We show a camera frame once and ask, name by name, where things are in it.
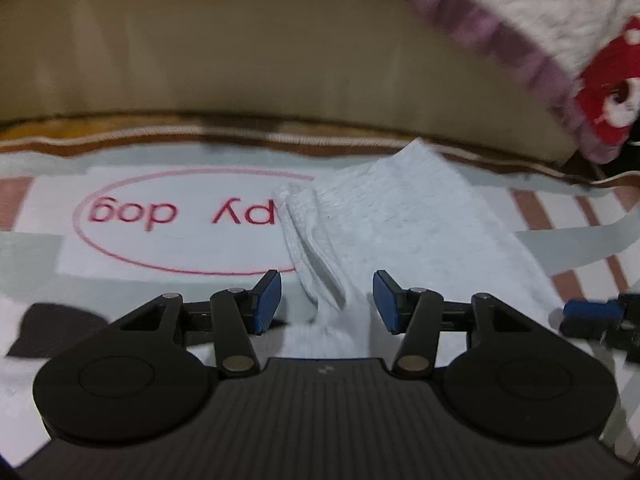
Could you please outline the white quilt with red bears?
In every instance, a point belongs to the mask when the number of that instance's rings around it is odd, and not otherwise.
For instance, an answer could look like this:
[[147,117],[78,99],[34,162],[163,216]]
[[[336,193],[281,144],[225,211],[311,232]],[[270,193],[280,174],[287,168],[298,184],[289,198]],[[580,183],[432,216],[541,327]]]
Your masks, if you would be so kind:
[[579,107],[579,78],[601,49],[639,13],[639,0],[405,0],[424,22],[457,44],[493,58],[550,110],[597,162],[620,141],[597,132]]

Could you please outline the light grey garment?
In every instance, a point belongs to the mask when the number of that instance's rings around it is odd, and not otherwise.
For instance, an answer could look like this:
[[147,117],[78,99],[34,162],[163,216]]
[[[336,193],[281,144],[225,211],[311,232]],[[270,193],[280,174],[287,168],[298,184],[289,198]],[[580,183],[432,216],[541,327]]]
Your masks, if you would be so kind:
[[532,254],[461,174],[424,143],[273,195],[292,263],[317,307],[256,341],[259,356],[382,358],[400,339],[371,299],[372,276],[449,301],[489,292],[540,324],[561,304]]

